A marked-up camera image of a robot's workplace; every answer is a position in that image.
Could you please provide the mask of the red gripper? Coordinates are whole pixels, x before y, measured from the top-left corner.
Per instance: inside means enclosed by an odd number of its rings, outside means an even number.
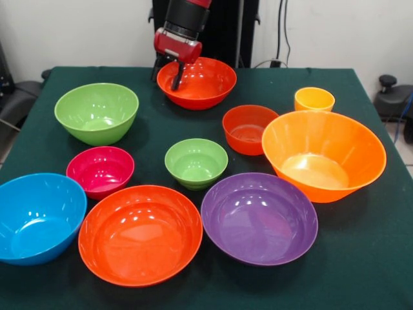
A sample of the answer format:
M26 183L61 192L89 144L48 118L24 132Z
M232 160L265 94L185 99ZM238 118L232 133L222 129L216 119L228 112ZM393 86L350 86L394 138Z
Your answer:
M178 71L173 79L171 90L178 90L185 69L185 63L195 63L201 55L202 43L196 40L173 34L164 28L159 28L154 36L154 48L156 52L177 59ZM157 75L163 66L163 57L156 57L151 80L156 81Z

